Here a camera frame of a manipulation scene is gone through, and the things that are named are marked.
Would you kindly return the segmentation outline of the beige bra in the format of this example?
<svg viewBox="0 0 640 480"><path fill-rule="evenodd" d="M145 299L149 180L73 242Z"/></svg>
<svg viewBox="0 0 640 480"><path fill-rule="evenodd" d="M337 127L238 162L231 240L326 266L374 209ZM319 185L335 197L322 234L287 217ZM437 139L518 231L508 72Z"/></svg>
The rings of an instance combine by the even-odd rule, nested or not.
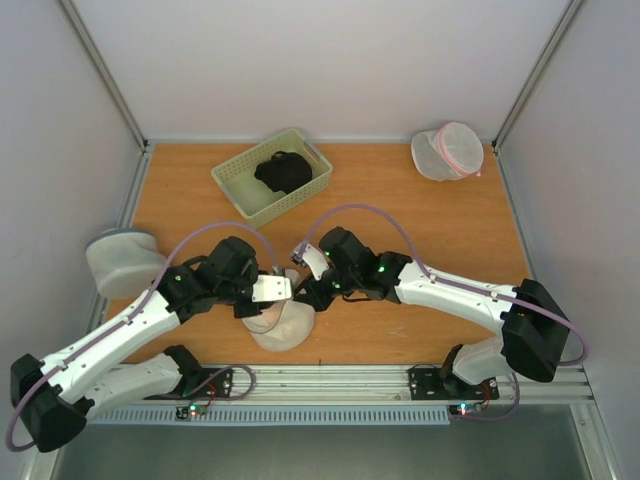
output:
<svg viewBox="0 0 640 480"><path fill-rule="evenodd" d="M262 312L262 320L266 329L274 327L281 316L281 309L274 305L272 308Z"/></svg>

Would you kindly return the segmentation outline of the white mesh laundry bag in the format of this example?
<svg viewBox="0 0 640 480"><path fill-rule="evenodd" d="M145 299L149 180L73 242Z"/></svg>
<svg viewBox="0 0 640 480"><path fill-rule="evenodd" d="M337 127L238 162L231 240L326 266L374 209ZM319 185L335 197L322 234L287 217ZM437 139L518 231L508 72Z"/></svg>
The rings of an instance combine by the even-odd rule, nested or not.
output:
<svg viewBox="0 0 640 480"><path fill-rule="evenodd" d="M294 291L300 283L300 274L294 269L285 269L284 276L290 279ZM315 324L315 311L309 305L294 301L293 295L286 301L273 302L267 309L274 305L281 309L280 319L274 327L265 328L262 313L258 316L242 318L241 322L254 341L264 350L271 352L291 350L310 335Z"/></svg>

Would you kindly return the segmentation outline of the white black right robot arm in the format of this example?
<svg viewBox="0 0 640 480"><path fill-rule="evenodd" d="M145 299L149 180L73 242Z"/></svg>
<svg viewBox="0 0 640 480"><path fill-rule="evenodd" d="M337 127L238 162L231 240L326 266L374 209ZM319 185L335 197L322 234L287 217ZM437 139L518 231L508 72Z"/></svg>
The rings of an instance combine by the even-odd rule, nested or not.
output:
<svg viewBox="0 0 640 480"><path fill-rule="evenodd" d="M510 373L548 383L561 363L568 319L535 280L518 286L472 281L401 253L376 254L342 227L330 230L317 246L302 242L292 260L310 271L294 298L317 312L337 297L358 293L370 301L442 311L492 332L489 339L449 352L440 377L450 395L463 396L476 384Z"/></svg>

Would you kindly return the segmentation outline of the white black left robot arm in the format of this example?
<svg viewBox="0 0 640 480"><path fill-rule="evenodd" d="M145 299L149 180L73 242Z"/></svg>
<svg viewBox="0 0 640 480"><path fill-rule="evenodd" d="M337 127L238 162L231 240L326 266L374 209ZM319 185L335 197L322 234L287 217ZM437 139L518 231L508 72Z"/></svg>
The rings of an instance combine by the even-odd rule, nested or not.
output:
<svg viewBox="0 0 640 480"><path fill-rule="evenodd" d="M132 367L115 367L216 305L231 306L237 317L260 313L270 301L255 288L268 276L255 249L230 236L208 255L165 268L126 309L85 337L42 359L23 355L10 368L14 411L5 433L7 449L51 452L105 410L152 396L192 397L202 388L201 367L184 346L171 346Z"/></svg>

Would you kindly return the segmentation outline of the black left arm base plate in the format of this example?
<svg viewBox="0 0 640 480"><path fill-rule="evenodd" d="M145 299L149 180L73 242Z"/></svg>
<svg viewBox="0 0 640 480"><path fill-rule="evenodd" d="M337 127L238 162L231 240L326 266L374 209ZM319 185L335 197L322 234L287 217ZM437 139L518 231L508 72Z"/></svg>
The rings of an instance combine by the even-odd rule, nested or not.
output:
<svg viewBox="0 0 640 480"><path fill-rule="evenodd" d="M232 367L204 367L195 376L181 380L169 393L146 397L146 400L201 400L211 396L228 399L233 386Z"/></svg>

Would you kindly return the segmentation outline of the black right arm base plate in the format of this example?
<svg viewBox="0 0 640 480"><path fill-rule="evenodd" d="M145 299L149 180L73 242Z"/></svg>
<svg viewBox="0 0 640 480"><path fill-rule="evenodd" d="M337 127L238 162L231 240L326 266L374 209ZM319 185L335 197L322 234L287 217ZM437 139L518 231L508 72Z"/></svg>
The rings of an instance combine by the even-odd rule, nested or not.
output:
<svg viewBox="0 0 640 480"><path fill-rule="evenodd" d="M407 370L409 394L412 400L469 400L484 401L500 398L495 378L478 385L462 383L446 387L439 375L440 368L431 365L415 365Z"/></svg>

